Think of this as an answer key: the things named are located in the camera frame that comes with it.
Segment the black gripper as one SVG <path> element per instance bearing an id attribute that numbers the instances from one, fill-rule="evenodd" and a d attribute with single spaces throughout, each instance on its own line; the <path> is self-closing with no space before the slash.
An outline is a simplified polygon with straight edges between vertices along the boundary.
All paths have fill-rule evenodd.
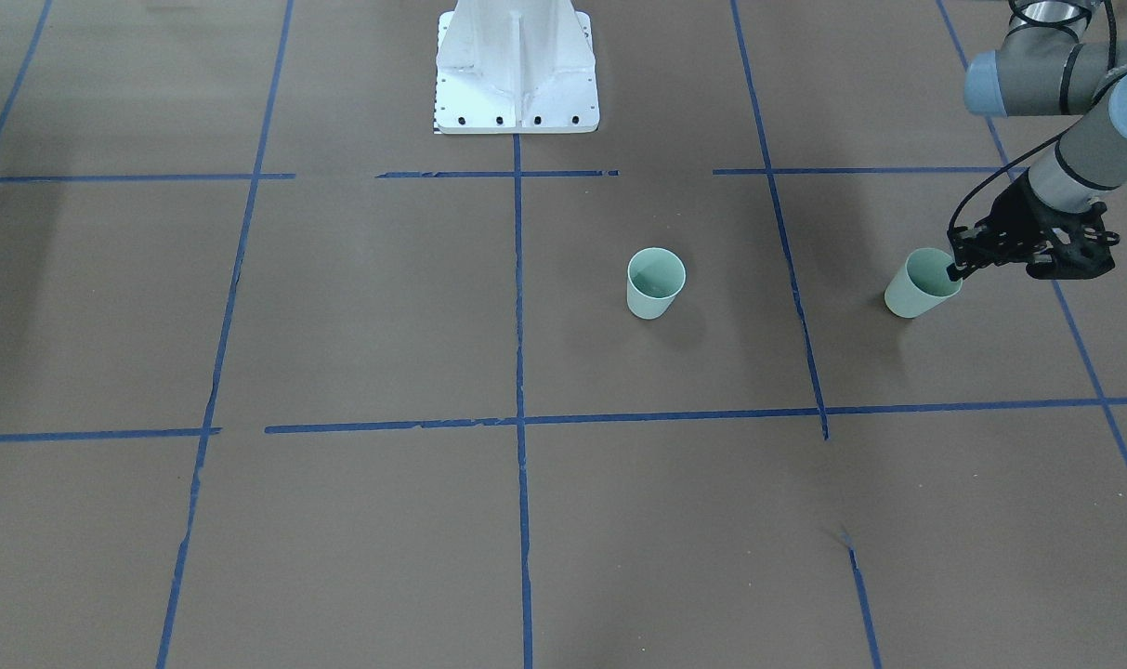
<path id="1" fill-rule="evenodd" d="M 1077 213 L 1051 208 L 1021 177 L 993 200 L 988 216 L 967 230 L 967 244 L 952 246 L 947 280 L 962 282 L 1005 264 L 1024 264 L 1036 280 L 1101 278 L 1116 269 L 1111 249 L 1120 242 L 1104 228 L 1106 211 L 1097 199 Z"/>

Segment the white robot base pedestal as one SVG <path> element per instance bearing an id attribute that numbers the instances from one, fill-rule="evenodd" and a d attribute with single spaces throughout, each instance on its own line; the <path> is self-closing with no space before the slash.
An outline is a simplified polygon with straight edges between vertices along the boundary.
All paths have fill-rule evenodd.
<path id="1" fill-rule="evenodd" d="M 592 133 L 600 122 L 593 25 L 571 1 L 458 1 L 440 14 L 437 132 Z"/>

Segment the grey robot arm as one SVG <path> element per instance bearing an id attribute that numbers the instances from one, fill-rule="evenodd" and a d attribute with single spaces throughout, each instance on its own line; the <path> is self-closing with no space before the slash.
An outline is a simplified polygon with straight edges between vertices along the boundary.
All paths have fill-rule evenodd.
<path id="1" fill-rule="evenodd" d="M 962 84 L 982 117 L 1071 117 L 1072 127 L 1020 157 L 1026 170 L 971 226 L 951 220 L 951 280 L 1023 264 L 1038 280 L 1090 280 L 1113 270 L 1120 238 L 1104 199 L 1127 182 L 1127 42 L 1084 34 L 1104 1 L 1012 1 L 999 50 L 971 59 Z"/>

